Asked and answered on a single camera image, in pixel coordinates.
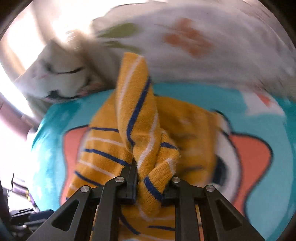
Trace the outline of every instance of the screw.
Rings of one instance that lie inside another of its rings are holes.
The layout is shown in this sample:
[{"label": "screw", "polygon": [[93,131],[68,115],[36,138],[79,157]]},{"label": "screw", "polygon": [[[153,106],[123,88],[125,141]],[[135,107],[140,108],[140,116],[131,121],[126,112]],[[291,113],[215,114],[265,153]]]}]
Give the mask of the screw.
[{"label": "screw", "polygon": [[207,190],[208,192],[213,192],[213,191],[215,190],[215,187],[212,186],[212,185],[207,185],[206,190]]},{"label": "screw", "polygon": [[173,183],[179,183],[180,181],[181,181],[181,179],[178,178],[178,177],[173,177],[173,178],[172,178],[172,182],[173,182]]},{"label": "screw", "polygon": [[83,186],[80,188],[80,191],[82,192],[88,192],[89,191],[89,186]]},{"label": "screw", "polygon": [[117,178],[115,178],[115,181],[117,183],[122,183],[124,181],[124,177],[117,177]]}]

